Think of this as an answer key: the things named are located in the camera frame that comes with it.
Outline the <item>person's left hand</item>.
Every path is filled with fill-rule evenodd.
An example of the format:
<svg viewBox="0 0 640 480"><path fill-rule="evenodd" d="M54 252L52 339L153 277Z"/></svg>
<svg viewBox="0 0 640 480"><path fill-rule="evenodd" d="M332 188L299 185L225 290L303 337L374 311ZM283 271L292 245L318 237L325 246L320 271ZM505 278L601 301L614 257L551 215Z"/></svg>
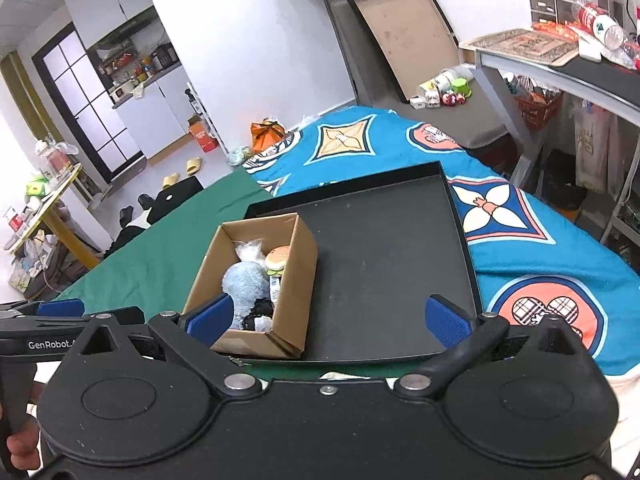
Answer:
<svg viewBox="0 0 640 480"><path fill-rule="evenodd" d="M37 419L26 413L23 427L6 438L11 464L18 471L26 472L40 468L39 438L40 430Z"/></svg>

